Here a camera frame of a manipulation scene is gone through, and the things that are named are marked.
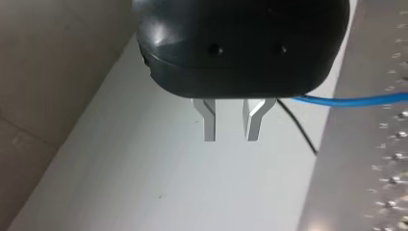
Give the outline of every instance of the wire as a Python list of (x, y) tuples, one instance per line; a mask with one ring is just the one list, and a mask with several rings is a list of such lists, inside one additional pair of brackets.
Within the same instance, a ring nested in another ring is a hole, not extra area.
[(307, 135), (305, 129), (303, 128), (302, 124), (300, 124), (299, 120), (296, 118), (296, 116), (293, 114), (293, 112), (283, 103), (280, 99), (277, 100), (279, 106), (288, 114), (288, 116), (293, 120), (294, 124), (297, 126), (299, 129), (300, 133), (303, 135), (303, 138), (306, 140), (306, 142), (309, 144), (310, 149), (312, 149), (313, 154), (315, 156), (318, 156), (318, 151), (316, 150), (315, 146), (313, 145), (312, 141), (310, 140), (309, 136)]
[(319, 98), (309, 95), (304, 95), (295, 98), (297, 101), (306, 103), (319, 104), (323, 106), (335, 107), (335, 108), (356, 108), (356, 107), (368, 107), (383, 104), (394, 104), (398, 102), (408, 102), (408, 92), (394, 93), (378, 95), (373, 97), (363, 98)]

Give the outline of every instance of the gray wall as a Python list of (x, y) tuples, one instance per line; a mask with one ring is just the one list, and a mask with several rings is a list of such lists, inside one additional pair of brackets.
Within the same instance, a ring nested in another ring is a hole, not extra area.
[[(332, 95), (340, 64), (313, 94)], [(328, 109), (287, 102), (319, 146)], [(190, 100), (153, 82), (132, 39), (9, 230), (294, 231), (306, 142), (278, 106), (257, 142), (243, 140), (241, 100), (217, 115), (204, 142)]]

